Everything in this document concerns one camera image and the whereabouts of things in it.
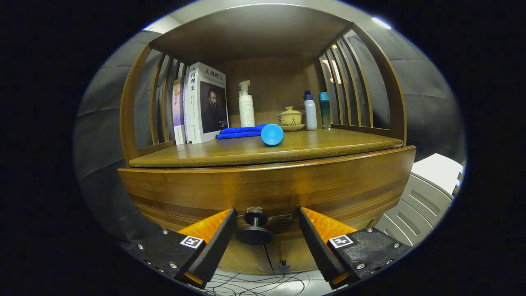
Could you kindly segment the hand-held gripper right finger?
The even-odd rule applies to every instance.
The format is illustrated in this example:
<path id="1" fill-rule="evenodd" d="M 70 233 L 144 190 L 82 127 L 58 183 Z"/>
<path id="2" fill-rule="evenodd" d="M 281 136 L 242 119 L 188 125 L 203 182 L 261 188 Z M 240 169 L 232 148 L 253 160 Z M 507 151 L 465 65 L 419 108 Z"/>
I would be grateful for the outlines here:
<path id="1" fill-rule="evenodd" d="M 370 277 L 410 250 L 375 227 L 357 230 L 305 207 L 299 208 L 299 225 L 318 270 L 333 289 Z"/>

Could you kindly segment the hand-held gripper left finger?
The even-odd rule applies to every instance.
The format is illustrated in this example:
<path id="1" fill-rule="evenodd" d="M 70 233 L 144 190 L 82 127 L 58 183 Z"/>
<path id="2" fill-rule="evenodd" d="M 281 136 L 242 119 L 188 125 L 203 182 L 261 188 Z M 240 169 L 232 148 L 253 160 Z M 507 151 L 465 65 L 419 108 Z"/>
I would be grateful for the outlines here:
<path id="1" fill-rule="evenodd" d="M 142 264 L 173 280 L 205 288 L 212 279 L 237 225 L 234 208 L 179 231 L 162 229 L 124 245 Z"/>

